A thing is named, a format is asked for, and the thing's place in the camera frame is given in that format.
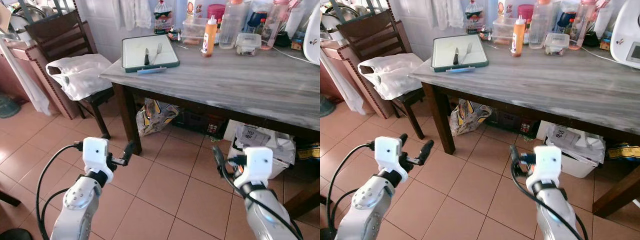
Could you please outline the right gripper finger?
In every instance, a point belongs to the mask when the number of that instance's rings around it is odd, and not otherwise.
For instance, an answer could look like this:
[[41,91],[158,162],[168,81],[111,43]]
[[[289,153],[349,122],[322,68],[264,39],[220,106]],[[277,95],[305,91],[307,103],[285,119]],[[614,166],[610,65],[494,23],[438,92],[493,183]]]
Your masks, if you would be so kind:
[[521,154],[514,144],[510,145],[510,174],[513,178],[521,178],[524,172],[521,169]]
[[221,176],[221,178],[227,179],[228,178],[228,173],[226,168],[227,159],[224,157],[224,154],[222,153],[220,147],[213,146],[212,151],[214,154],[215,168],[217,169],[218,174]]

